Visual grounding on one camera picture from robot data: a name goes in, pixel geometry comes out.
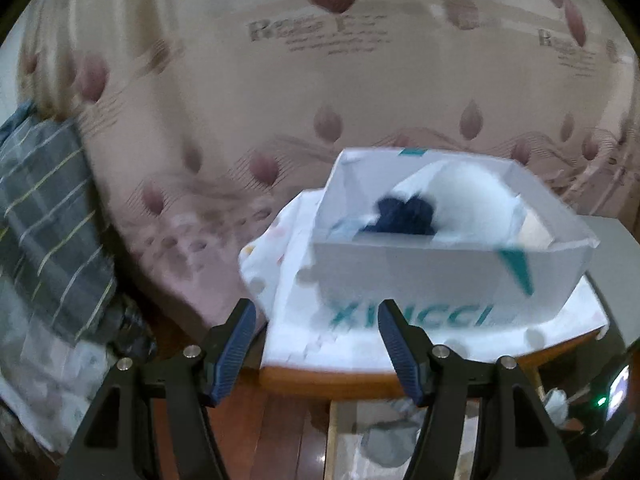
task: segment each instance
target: striped fabric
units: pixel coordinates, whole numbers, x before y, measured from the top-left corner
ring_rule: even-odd
[[[39,122],[34,112],[27,103],[0,128],[0,272],[74,342],[113,298],[113,261],[74,122]]]

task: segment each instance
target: white fabric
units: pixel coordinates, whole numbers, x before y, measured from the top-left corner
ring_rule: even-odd
[[[444,164],[428,183],[420,182],[417,173],[398,184],[392,194],[398,188],[413,187],[430,202],[436,236],[489,246],[510,244],[516,239],[526,206],[498,176],[468,162]]]
[[[313,282],[309,251],[321,198],[322,190],[305,191],[281,211],[275,228],[290,230],[277,250],[270,248],[273,227],[243,250],[241,273],[247,283],[264,280],[264,289],[255,298],[265,312],[270,312],[262,366],[393,373],[377,324],[370,328],[332,328],[327,321],[327,309],[321,305]],[[517,356],[549,348],[608,323],[593,288],[583,277],[564,308],[550,321],[508,329],[440,328],[429,330],[429,336],[434,343],[447,344],[466,358],[493,362],[501,355]]]
[[[0,397],[48,451],[66,452],[115,358],[56,337],[0,276]]]
[[[564,390],[553,388],[549,390],[543,399],[545,410],[556,428],[560,428],[569,417],[569,402]]]

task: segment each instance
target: white cardboard box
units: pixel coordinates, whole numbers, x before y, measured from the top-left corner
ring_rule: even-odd
[[[245,251],[249,256],[241,265],[242,276],[249,288],[260,285],[255,300],[271,313],[262,366],[394,374],[378,331],[377,307],[331,310],[321,301],[314,280],[311,232],[323,195],[324,190],[300,193],[279,213],[276,226]],[[283,245],[276,246],[275,240]],[[466,359],[485,363],[502,355],[521,356],[551,348],[593,330],[600,329],[604,335],[609,325],[586,276],[558,315],[542,323],[484,328],[492,325],[489,316],[480,330],[472,322],[452,325],[449,317],[457,321],[468,317],[457,316],[455,310],[426,318],[421,310],[406,308],[403,313],[410,324],[425,329],[434,344],[444,344]]]
[[[519,194],[554,242],[544,250],[439,244],[429,237],[330,236],[344,218],[375,213],[377,200],[425,165],[468,160],[490,170]],[[345,150],[338,157],[312,232],[323,303],[332,310],[367,310],[386,298],[428,317],[453,313],[449,323],[522,325],[553,318],[584,274],[598,245],[593,232],[532,173],[512,160],[468,153],[387,148]]]

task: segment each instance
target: metal screw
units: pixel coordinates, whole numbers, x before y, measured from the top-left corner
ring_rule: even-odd
[[[189,359],[193,359],[194,357],[198,357],[200,352],[202,352],[202,350],[200,350],[198,345],[189,345],[182,351],[182,355]]]
[[[439,357],[440,359],[445,359],[449,357],[449,354],[451,353],[449,348],[447,348],[444,345],[434,346],[432,352],[433,352],[433,355],[435,355],[436,357]]]
[[[116,366],[118,367],[118,370],[129,370],[129,368],[133,366],[133,359],[131,359],[131,357],[123,357],[118,360]]]
[[[509,355],[505,355],[500,358],[500,364],[507,368],[507,370],[513,370],[516,366],[518,366],[516,359]]]

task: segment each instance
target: wooden table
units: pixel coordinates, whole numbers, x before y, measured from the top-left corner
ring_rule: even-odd
[[[569,339],[543,350],[516,358],[526,375],[534,383],[539,381],[538,367],[593,339],[598,330]],[[317,397],[331,400],[395,399],[405,397],[395,374],[348,374],[319,372],[266,366],[260,370],[260,386],[276,393]]]

